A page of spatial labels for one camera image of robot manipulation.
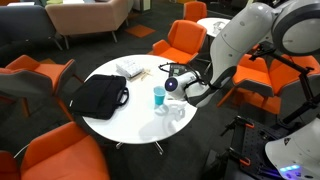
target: orange chair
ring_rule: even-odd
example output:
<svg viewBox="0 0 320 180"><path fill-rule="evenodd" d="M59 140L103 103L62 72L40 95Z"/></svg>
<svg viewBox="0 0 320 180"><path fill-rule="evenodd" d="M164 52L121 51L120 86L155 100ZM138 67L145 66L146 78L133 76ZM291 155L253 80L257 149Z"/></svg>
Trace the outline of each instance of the orange chair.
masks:
<svg viewBox="0 0 320 180"><path fill-rule="evenodd" d="M194 59L202 47L207 30L192 21L176 20L165 40L153 44L153 54L187 64Z"/></svg>
<svg viewBox="0 0 320 180"><path fill-rule="evenodd" d="M30 116L27 97L53 96L68 119L73 121L72 115L58 95L71 76L83 82L74 74L75 69L76 64L73 59L65 65L41 64L29 56L22 55L5 68L0 68L0 91L22 97L27 116Z"/></svg>
<svg viewBox="0 0 320 180"><path fill-rule="evenodd" d="M200 1L190 1L184 3L183 19L197 22L207 17L207 5Z"/></svg>
<svg viewBox="0 0 320 180"><path fill-rule="evenodd" d="M110 180L99 145L74 122L32 140L20 171L13 156L0 151L3 180Z"/></svg>
<svg viewBox="0 0 320 180"><path fill-rule="evenodd" d="M249 92L258 93L251 93L251 97L246 101L251 101L249 103L273 114L279 114L281 99L272 100L269 97L280 97L294 86L300 86L298 77L300 73L276 59L272 61L268 69L264 59L257 58L255 61L251 61L250 57L251 55L245 54L240 60L237 72L232 78L234 87L220 100L217 106L220 107L236 89L242 88L249 90ZM283 57L301 67L314 68L307 75L309 81L319 77L320 65L313 56L290 57L283 55Z"/></svg>

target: round white table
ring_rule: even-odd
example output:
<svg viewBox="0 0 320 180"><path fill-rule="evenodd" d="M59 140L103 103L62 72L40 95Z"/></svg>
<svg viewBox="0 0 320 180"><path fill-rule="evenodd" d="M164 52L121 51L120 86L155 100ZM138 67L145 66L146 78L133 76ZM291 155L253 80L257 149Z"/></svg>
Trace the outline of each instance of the round white table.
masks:
<svg viewBox="0 0 320 180"><path fill-rule="evenodd" d="M156 106L154 103L153 88L157 85L164 86L168 78L168 73L160 70L158 66L170 63L171 60L153 55L120 57L103 64L89 77L94 74L119 75L116 64L124 59L134 60L145 70L150 70L150 75L127 80L129 100L123 107L118 108L109 120L83 117L84 121L101 136L121 144L156 143L184 128L197 108L186 101L172 100L168 95L163 105Z"/></svg>
<svg viewBox="0 0 320 180"><path fill-rule="evenodd" d="M230 20L224 18L203 18L197 21L198 24L202 25L207 29L207 35L211 37L217 37L220 31L214 31L214 24L221 23L220 27L224 28Z"/></svg>

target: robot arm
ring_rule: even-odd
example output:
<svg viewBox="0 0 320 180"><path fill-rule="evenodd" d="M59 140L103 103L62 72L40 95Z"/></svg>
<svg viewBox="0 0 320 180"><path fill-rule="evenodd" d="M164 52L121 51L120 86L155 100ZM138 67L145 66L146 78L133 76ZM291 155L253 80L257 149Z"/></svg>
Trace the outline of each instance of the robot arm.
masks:
<svg viewBox="0 0 320 180"><path fill-rule="evenodd" d="M235 74L241 57L263 41L274 43L276 48L288 55L318 52L319 4L317 0L293 0L276 9L263 3L247 6L222 29L211 44L211 80L203 83L197 72L170 77L165 83L168 94L176 99L185 98L195 107L205 106ZM301 31L305 35L303 38L299 34Z"/></svg>

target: black bag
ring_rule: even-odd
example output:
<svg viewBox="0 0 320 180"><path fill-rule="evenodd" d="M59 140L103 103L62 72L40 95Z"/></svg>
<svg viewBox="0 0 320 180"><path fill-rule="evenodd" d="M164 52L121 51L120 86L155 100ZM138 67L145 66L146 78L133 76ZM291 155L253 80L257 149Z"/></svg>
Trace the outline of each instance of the black bag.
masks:
<svg viewBox="0 0 320 180"><path fill-rule="evenodd" d="M75 115L110 119L129 99L123 76L93 75L72 95L70 111ZM121 102L123 95L127 98Z"/></svg>

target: blue cup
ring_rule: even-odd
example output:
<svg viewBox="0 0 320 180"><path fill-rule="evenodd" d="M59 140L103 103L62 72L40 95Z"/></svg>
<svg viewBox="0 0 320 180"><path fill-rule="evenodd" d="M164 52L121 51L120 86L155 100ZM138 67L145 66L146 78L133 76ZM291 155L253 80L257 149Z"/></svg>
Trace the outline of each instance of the blue cup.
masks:
<svg viewBox="0 0 320 180"><path fill-rule="evenodd" d="M156 105L162 105L164 97L166 95L166 90L162 86L156 86L153 88L154 101Z"/></svg>

